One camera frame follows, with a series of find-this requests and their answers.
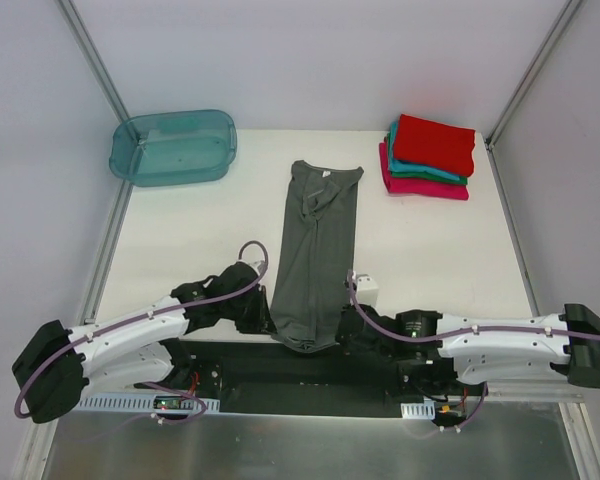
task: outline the red folded shirt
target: red folded shirt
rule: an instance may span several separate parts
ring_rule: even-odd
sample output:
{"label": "red folded shirt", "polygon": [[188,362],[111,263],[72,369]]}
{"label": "red folded shirt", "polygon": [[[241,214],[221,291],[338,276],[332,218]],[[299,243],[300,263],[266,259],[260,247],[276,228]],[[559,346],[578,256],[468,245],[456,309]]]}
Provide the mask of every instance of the red folded shirt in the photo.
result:
{"label": "red folded shirt", "polygon": [[393,157],[469,177],[473,173],[475,130],[400,115]]}
{"label": "red folded shirt", "polygon": [[395,178],[389,173],[389,157],[387,156],[387,144],[381,143],[380,169],[382,180],[389,193],[415,193],[427,197],[451,198],[453,200],[468,200],[469,192],[464,185],[451,185],[448,183],[437,183],[422,178]]}

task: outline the gray floor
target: gray floor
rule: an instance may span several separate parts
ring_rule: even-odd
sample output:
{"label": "gray floor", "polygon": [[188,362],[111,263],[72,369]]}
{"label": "gray floor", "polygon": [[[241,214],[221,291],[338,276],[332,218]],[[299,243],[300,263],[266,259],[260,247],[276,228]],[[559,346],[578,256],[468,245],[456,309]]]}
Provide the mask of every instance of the gray floor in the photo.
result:
{"label": "gray floor", "polygon": [[141,419],[79,443],[126,415],[60,420],[44,478],[576,479],[557,404],[488,403],[460,435],[416,437],[427,421],[207,415],[186,426]]}

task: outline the blue bin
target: blue bin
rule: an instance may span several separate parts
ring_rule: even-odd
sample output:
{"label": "blue bin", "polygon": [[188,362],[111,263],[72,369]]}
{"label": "blue bin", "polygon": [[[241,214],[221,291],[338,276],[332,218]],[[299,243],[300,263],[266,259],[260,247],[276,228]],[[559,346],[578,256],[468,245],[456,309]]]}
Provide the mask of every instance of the blue bin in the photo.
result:
{"label": "blue bin", "polygon": [[109,167],[139,187],[222,178],[236,156],[233,120],[220,110],[134,117],[113,134]]}

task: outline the pink folded shirt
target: pink folded shirt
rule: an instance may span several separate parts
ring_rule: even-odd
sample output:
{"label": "pink folded shirt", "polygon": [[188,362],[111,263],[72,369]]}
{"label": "pink folded shirt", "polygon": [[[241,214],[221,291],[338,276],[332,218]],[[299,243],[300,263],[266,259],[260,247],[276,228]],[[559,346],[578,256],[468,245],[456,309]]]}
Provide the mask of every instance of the pink folded shirt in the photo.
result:
{"label": "pink folded shirt", "polygon": [[389,157],[387,144],[379,145],[380,169],[382,179],[389,193],[411,193],[427,197],[450,198],[453,200],[468,200],[469,191],[464,185],[450,185],[447,183],[432,182],[422,178],[395,178],[389,173]]}

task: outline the table top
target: table top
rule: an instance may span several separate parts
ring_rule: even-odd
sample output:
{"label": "table top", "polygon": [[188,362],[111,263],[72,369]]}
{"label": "table top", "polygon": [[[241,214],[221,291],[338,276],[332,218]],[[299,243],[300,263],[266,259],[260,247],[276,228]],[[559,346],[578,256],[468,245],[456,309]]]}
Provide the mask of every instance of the table top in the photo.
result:
{"label": "table top", "polygon": [[[391,196],[380,174],[385,132],[238,130],[238,155],[209,183],[134,188],[98,312],[104,321],[219,274],[239,248],[267,247],[263,284],[274,292],[287,187],[295,160],[332,169],[361,166],[354,268],[380,286],[377,310],[429,309],[471,317],[528,317],[531,309],[480,134],[470,199]],[[260,259],[256,247],[246,259]],[[187,338],[273,342],[221,320]]]}

